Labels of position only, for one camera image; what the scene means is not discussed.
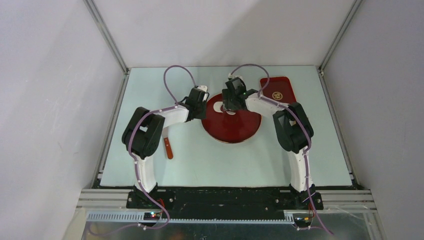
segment metal panel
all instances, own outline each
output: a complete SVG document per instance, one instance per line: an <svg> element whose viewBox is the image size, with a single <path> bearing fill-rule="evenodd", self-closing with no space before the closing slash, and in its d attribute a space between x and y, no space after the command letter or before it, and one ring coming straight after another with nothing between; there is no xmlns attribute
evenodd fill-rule
<svg viewBox="0 0 424 240"><path fill-rule="evenodd" d="M380 221L380 217L376 213L364 213L363 219L368 230L369 238L371 240L385 240L387 239Z"/></svg>
<svg viewBox="0 0 424 240"><path fill-rule="evenodd" d="M127 200L128 193L81 193L79 199Z"/></svg>
<svg viewBox="0 0 424 240"><path fill-rule="evenodd" d="M341 202L352 202L352 201L374 201L371 194L323 194L323 201L341 201Z"/></svg>
<svg viewBox="0 0 424 240"><path fill-rule="evenodd" d="M108 194L122 194L122 193L129 193L131 190L129 189L91 189L91 188L86 188L86 189L82 189L81 193L82 194L91 194L91 193L108 193Z"/></svg>
<svg viewBox="0 0 424 240"><path fill-rule="evenodd" d="M168 226L157 230L146 230L142 227L128 227L125 230L116 232L108 236L110 239L193 239L193 240L369 240L369 234L365 227L365 222L361 214L323 214L322 220L326 226L335 234L331 237L319 229L296 231L290 224L204 224L200 223L170 223ZM94 233L104 234L117 230L123 226L128 226L124 222L88 222ZM319 226L318 221L314 221L313 226ZM86 240L96 240L97 237L85 236Z"/></svg>
<svg viewBox="0 0 424 240"><path fill-rule="evenodd" d="M87 213L88 222L122 222L122 223L164 223L166 219L145 220L144 214L150 211L89 211ZM170 223L178 224L293 224L293 214L285 214L285 219L278 220L204 220L204 219L174 219Z"/></svg>
<svg viewBox="0 0 424 240"><path fill-rule="evenodd" d="M105 209L122 209L127 205L127 201L117 200L79 200L77 204L77 208L87 208L87 209L95 209L95 208L105 208Z"/></svg>

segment red plate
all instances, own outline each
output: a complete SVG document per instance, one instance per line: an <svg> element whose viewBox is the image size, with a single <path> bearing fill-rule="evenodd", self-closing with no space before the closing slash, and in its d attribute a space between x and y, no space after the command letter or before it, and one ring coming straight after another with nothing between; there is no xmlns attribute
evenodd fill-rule
<svg viewBox="0 0 424 240"><path fill-rule="evenodd" d="M262 116L251 111L223 112L223 95L207 101L206 118L201 121L204 129L218 141L241 143L252 137L261 125Z"/></svg>

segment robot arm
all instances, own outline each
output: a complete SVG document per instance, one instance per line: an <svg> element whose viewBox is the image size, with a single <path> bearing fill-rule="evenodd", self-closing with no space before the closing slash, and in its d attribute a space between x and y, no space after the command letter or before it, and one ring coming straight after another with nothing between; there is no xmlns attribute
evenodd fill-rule
<svg viewBox="0 0 424 240"><path fill-rule="evenodd" d="M258 113L266 118L272 118L278 142L288 152L291 187L298 193L304 193L307 188L313 187L312 180L309 180L309 186L306 186L305 179L306 166L303 154L304 150L308 147L307 139L293 116L281 107L281 105L284 105L296 114L311 138L314 135L314 131L300 103L277 104L267 97L259 97L256 94L256 90L246 90L246 85L240 77L234 77L225 84L227 89L222 90L224 109L232 112L247 110Z"/></svg>
<svg viewBox="0 0 424 240"><path fill-rule="evenodd" d="M134 128L149 110L144 107L138 107L135 110L122 135L122 143L128 149L131 134L133 131L136 131L131 151L137 158L138 164L136 171L138 172L138 176L140 176L140 183L147 193L157 184L154 174L153 157L161 140L162 129L193 119L204 119L206 117L208 96L207 86L192 88L189 96L184 98L185 102L181 101L175 108L157 112L146 117L141 123L142 127L147 127L146 131ZM135 186L141 190L139 184L135 184Z"/></svg>

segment white wall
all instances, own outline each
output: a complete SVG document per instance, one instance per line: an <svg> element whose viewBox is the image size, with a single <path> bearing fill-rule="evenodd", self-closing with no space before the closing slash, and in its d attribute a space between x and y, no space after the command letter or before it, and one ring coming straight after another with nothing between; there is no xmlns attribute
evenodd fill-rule
<svg viewBox="0 0 424 240"><path fill-rule="evenodd" d="M364 1L324 74L388 238L423 239L424 1Z"/></svg>
<svg viewBox="0 0 424 240"><path fill-rule="evenodd" d="M1 239L61 239L122 72L81 0L0 0Z"/></svg>
<svg viewBox="0 0 424 240"><path fill-rule="evenodd" d="M97 0L129 67L319 65L353 0Z"/></svg>

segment light blue table surface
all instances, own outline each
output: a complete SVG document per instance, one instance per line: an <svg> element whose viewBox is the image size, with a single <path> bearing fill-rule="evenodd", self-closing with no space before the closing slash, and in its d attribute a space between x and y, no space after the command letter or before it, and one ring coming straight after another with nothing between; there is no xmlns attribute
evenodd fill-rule
<svg viewBox="0 0 424 240"><path fill-rule="evenodd" d="M232 66L189 67L198 85L208 86L210 96L225 86ZM271 77L286 76L314 130L310 150L310 172L317 186L352 185L348 168L315 66L266 66ZM121 142L122 134L137 107L150 110L173 105L165 89L166 68L132 68L113 133L101 186L132 186L136 182L134 162ZM247 89L259 89L266 77L257 67L243 67ZM180 101L193 87L183 69L167 73L167 83ZM209 136L200 120L169 127L174 158L167 159L163 142L154 154L154 174L159 186L265 187L288 186L290 165L287 152L277 141L273 120L262 118L258 132L245 142L227 144Z"/></svg>

